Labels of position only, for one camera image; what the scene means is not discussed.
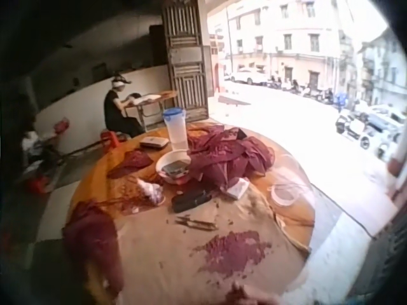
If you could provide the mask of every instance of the round wooden table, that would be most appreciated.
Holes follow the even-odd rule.
[[[187,128],[197,129],[205,127],[208,125],[214,125],[214,123],[190,123]],[[286,151],[283,147],[278,145],[278,143],[249,130],[242,130],[248,136],[255,136],[260,139],[266,146],[271,147],[275,152],[275,164],[266,173],[264,177],[256,176],[251,179],[251,183],[257,187],[257,189],[264,195],[268,200],[272,210],[275,213],[275,220],[280,228],[283,230],[285,235],[291,240],[291,242],[303,251],[306,255],[309,254],[309,243],[312,236],[312,231],[314,229],[315,222],[315,210],[314,210],[314,193],[310,181],[307,175],[303,171],[302,167],[298,162],[291,156],[291,154]],[[188,134],[194,134],[199,132],[188,132]],[[118,148],[109,152],[103,156],[92,170],[87,173],[85,178],[80,182],[77,187],[74,196],[72,197],[71,206],[68,213],[68,219],[71,216],[74,207],[80,201],[95,200],[96,202],[102,202],[106,200],[111,200],[113,198],[119,198],[123,196],[123,189],[128,188],[128,192],[132,192],[131,186],[129,186],[128,179],[126,177],[122,179],[111,180],[106,177],[107,172],[119,164],[127,151],[139,147],[139,142],[144,137],[164,137],[168,138],[168,133],[166,128],[160,128],[157,130],[150,131],[143,135],[140,135],[126,143],[123,143]],[[154,163],[147,168],[139,170],[133,173],[131,176],[133,178],[140,177],[142,179],[151,180],[156,177],[155,173],[155,163],[158,159],[165,153],[171,151],[171,146],[168,145],[165,149],[161,151],[149,151],[149,157],[154,161]],[[276,194],[276,186],[291,186],[296,189],[301,189],[300,196],[294,201],[292,205],[288,207],[283,207],[276,203],[273,199],[272,194]],[[171,198],[179,191],[184,191],[188,185],[184,186],[173,186],[164,185],[164,195],[165,203],[164,205],[170,205]],[[123,215],[123,212],[114,206],[101,207],[108,214],[117,219]],[[103,293],[102,280],[100,275],[95,270],[95,266],[89,264],[88,266],[88,288],[90,289],[93,296],[95,296],[99,303],[107,304],[103,301],[101,297]]]

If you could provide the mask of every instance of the maroon cloth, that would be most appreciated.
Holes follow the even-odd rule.
[[[134,149],[125,153],[125,158],[119,165],[107,173],[109,179],[119,179],[130,175],[153,163],[148,154],[140,149]]]
[[[253,172],[265,174],[274,164],[274,153],[255,137],[238,139],[239,128],[224,130],[216,125],[200,128],[199,137],[188,137],[193,177],[205,177],[220,188],[228,189],[238,179]]]
[[[96,263],[114,296],[123,289],[123,270],[116,227],[112,218],[94,201],[81,201],[62,229],[64,245],[73,262],[85,274],[85,263]]]

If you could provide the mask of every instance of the plastic jug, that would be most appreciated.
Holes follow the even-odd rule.
[[[175,107],[163,112],[164,122],[167,125],[172,150],[188,149],[186,137],[185,110]]]

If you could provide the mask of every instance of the pole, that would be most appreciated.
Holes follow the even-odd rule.
[[[232,50],[231,50],[231,37],[230,37],[230,25],[229,25],[229,12],[228,12],[228,7],[226,7],[226,21],[227,21],[227,23],[228,23],[230,65],[231,65],[231,71],[234,72],[234,69],[233,69],[233,52],[232,52]]]

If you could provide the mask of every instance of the blue lid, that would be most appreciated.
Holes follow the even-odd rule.
[[[183,110],[181,108],[174,107],[174,108],[164,110],[163,116],[175,116],[175,115],[181,114],[181,113],[183,113]]]

